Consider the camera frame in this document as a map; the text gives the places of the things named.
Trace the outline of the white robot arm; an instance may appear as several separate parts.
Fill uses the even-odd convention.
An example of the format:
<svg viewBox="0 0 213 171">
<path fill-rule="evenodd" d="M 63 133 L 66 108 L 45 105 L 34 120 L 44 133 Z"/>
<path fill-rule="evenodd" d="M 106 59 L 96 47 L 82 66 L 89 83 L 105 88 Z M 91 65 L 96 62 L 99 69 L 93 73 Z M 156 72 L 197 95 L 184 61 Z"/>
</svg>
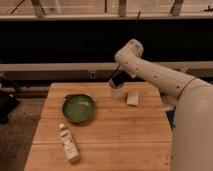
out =
<svg viewBox="0 0 213 171">
<path fill-rule="evenodd" d="M 129 40 L 115 61 L 177 99 L 170 171 L 213 171 L 213 85 L 194 76 L 142 59 L 144 48 Z"/>
</svg>

